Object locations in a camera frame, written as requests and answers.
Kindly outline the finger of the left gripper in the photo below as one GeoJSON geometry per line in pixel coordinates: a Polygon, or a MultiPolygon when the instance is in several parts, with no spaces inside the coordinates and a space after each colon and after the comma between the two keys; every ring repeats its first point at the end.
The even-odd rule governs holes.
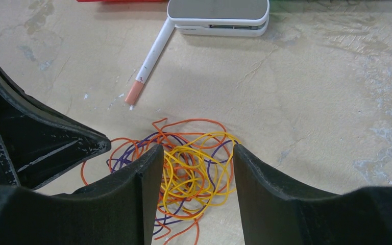
{"type": "Polygon", "coordinates": [[[106,135],[26,94],[0,67],[0,185],[38,189],[110,149],[106,135]]]}

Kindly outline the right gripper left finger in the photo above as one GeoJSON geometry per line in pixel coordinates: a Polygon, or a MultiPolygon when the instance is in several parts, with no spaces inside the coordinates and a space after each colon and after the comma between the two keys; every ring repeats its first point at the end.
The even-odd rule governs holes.
{"type": "Polygon", "coordinates": [[[155,145],[72,194],[0,186],[0,244],[151,244],[162,167],[155,145]]]}

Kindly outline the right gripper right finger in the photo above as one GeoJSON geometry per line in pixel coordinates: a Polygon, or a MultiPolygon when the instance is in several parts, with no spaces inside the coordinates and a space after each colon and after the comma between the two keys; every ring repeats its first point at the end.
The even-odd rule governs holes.
{"type": "Polygon", "coordinates": [[[233,148],[246,244],[392,244],[392,187],[335,194],[302,183],[233,148]]]}

